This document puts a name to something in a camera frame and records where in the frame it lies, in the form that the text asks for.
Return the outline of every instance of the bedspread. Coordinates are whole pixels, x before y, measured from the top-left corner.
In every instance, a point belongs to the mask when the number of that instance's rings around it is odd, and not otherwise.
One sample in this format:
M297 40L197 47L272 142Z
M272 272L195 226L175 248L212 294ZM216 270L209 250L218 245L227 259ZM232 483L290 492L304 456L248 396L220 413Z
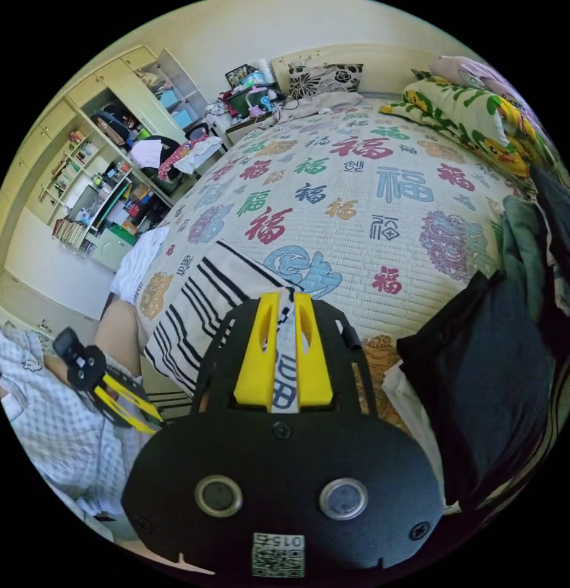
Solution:
M500 267L501 201L515 191L434 130L380 114L389 103L255 130L210 168L169 212L136 293L147 335L220 237L347 315L385 413L396 338L416 333L477 270Z

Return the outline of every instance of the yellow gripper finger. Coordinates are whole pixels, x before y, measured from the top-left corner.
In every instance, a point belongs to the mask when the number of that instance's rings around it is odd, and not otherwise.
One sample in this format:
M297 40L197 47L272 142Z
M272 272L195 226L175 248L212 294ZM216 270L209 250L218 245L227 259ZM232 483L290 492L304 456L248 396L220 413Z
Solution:
M332 386L311 296L296 292L294 307L299 408L329 406L333 398ZM303 350L303 335L308 344L307 352Z
M114 392L119 394L122 398L125 398L131 404L137 406L140 410L143 410L146 414L150 415L151 417L162 421L162 417L158 414L158 411L150 404L149 402L144 401L142 398L134 394L131 390L126 388L120 382L117 382L114 378L112 378L109 374L105 374L103 376L104 383ZM132 427L137 429L142 433L151 433L154 434L156 432L155 429L148 426L146 423L143 423L138 418L130 414L123 406L121 406L116 400L114 400L111 395L108 394L106 390L97 386L95 388L96 394L101 398L101 400L107 404L116 414L118 414L124 421L129 423Z
M234 389L236 402L248 406L264 406L268 412L273 404L275 386L278 311L278 292L268 292L260 297Z

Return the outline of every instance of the screw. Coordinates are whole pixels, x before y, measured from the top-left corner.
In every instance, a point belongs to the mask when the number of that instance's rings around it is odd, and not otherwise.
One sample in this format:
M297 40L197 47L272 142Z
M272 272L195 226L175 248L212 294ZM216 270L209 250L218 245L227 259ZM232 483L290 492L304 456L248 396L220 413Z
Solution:
M430 531L430 523L420 522L409 532L409 538L412 541L419 541L428 535L428 531Z
M150 521L143 516L137 516L134 519L134 528L136 531L144 533L145 535L152 533L152 525L150 524Z
M293 433L293 429L285 423L278 421L273 425L273 435L282 441L288 439Z

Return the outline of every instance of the chair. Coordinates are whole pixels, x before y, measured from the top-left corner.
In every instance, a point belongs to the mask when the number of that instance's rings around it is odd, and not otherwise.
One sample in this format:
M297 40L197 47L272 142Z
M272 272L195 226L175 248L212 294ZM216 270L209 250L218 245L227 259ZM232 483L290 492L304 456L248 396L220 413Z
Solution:
M191 135L194 131L198 129L203 129L204 134L210 134L210 128L206 122L202 122L194 127L190 128L188 132L185 133L185 137L187 140L191 138ZM150 137L146 137L142 139L142 141L155 141L159 140L162 142L162 151L161 151L161 161L160 164L162 165L181 145L174 141L173 139L169 139L168 137L162 137L160 135L151 135ZM158 169L154 167L143 167L142 172L148 177L149 179L154 179L158 176ZM181 172L174 167L171 167L168 178L171 181L174 181L179 177ZM194 176L199 179L201 176L195 172Z

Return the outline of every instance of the yellow floral pillowcase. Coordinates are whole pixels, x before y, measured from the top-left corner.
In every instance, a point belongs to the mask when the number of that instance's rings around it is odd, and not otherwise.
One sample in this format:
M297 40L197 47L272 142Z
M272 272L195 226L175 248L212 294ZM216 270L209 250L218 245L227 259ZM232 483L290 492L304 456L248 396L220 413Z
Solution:
M401 102L379 111L431 127L519 184L531 186L532 163L544 169L556 167L554 157L526 117L486 90L455 86L432 76L410 84Z

